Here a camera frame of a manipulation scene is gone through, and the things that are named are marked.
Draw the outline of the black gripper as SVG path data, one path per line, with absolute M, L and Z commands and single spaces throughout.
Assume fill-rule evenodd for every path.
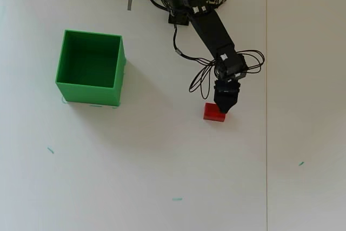
M 214 85 L 214 102 L 219 111 L 227 114 L 237 104 L 241 84 L 236 80 L 216 80 Z

